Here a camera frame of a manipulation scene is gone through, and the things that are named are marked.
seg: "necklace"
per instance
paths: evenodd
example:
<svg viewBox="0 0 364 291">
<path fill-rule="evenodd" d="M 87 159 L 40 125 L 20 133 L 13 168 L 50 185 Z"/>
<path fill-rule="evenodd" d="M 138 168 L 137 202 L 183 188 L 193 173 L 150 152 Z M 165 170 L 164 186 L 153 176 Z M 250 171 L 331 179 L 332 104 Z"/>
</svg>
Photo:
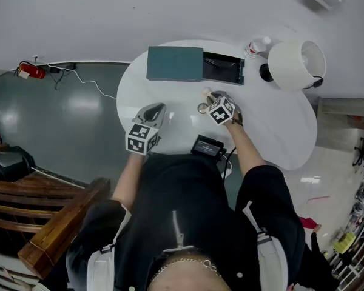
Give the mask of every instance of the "necklace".
<svg viewBox="0 0 364 291">
<path fill-rule="evenodd" d="M 212 263 L 208 260 L 208 259 L 206 259 L 206 260 L 201 260 L 201 259 L 190 259 L 190 258 L 181 258 L 181 259 L 177 259 L 177 260 L 175 260 L 175 261 L 173 261 L 173 262 L 171 262 L 171 263 L 169 263 L 169 264 L 166 264 L 166 265 L 164 265 L 164 266 L 162 266 L 160 269 L 159 269 L 159 271 L 157 271 L 157 273 L 152 277 L 152 279 L 151 279 L 151 282 L 150 282 L 150 284 L 149 284 L 149 286 L 152 284 L 152 282 L 159 276 L 159 274 L 161 273 L 161 272 L 163 272 L 166 268 L 168 268 L 169 266 L 171 266 L 171 265 L 173 265 L 173 264 L 177 264 L 177 263 L 184 263 L 184 262 L 193 262 L 193 263 L 200 263 L 200 264 L 202 264 L 202 265 L 204 265 L 204 267 L 205 268 L 207 268 L 207 269 L 209 269 L 209 270 L 211 270 L 211 271 L 213 271 L 215 274 L 216 274 L 216 276 L 219 276 L 219 277 L 221 277 L 221 275 L 217 272 L 217 268 L 214 266 L 214 265 L 212 265 Z"/>
</svg>

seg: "yellow object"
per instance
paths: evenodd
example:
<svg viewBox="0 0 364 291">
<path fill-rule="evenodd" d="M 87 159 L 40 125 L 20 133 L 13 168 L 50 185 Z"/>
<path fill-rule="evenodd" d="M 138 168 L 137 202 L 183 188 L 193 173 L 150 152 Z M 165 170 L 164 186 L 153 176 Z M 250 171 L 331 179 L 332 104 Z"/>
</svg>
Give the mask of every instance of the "yellow object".
<svg viewBox="0 0 364 291">
<path fill-rule="evenodd" d="M 354 233 L 346 233 L 343 235 L 339 241 L 335 241 L 333 243 L 333 249 L 341 254 L 345 253 L 351 244 L 353 244 L 356 239 L 356 235 Z"/>
</svg>

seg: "round table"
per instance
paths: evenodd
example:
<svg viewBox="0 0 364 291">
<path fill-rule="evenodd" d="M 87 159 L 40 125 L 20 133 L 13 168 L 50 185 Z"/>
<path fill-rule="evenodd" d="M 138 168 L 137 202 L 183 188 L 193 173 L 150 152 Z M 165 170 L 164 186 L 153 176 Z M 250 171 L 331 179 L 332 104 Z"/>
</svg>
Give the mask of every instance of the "round table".
<svg viewBox="0 0 364 291">
<path fill-rule="evenodd" d="M 187 40 L 162 46 L 202 47 L 205 52 L 242 58 L 243 49 L 214 41 Z M 244 85 L 204 80 L 202 82 L 149 81 L 147 52 L 128 66 L 117 91 L 117 112 L 121 125 L 129 131 L 140 108 L 156 102 L 167 106 L 160 130 L 157 153 L 189 153 L 198 134 L 224 143 L 227 151 L 234 143 L 227 129 L 216 126 L 197 106 L 206 102 L 205 87 L 226 91 L 243 111 L 244 129 L 262 157 L 286 170 L 301 167 L 310 157 L 317 139 L 317 120 L 303 92 L 286 92 L 259 75 L 267 60 L 246 59 Z"/>
</svg>

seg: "white lamp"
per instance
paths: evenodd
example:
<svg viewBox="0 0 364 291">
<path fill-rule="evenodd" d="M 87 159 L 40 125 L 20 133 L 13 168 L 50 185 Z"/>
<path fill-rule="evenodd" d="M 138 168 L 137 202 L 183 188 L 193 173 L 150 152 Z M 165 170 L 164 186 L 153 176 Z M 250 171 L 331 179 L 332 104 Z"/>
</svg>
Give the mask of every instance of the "white lamp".
<svg viewBox="0 0 364 291">
<path fill-rule="evenodd" d="M 283 90 L 296 91 L 322 85 L 326 60 L 321 49 L 311 41 L 281 42 L 268 54 L 268 64 L 260 67 L 260 76 L 275 81 Z"/>
</svg>

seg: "white floor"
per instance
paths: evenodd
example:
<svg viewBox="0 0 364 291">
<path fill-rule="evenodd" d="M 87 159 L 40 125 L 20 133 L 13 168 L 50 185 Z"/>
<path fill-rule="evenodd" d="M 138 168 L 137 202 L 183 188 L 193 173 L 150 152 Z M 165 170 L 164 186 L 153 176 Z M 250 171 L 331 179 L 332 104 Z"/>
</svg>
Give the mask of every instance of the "white floor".
<svg viewBox="0 0 364 291">
<path fill-rule="evenodd" d="M 315 147 L 306 164 L 292 171 L 282 170 L 289 187 L 295 211 L 322 225 L 318 233 L 321 250 L 330 250 L 331 241 L 348 222 L 354 196 L 363 178 L 363 169 L 352 166 L 356 152 L 351 153 Z M 328 196 L 329 198 L 310 200 Z M 306 230 L 310 242 L 311 230 Z"/>
</svg>

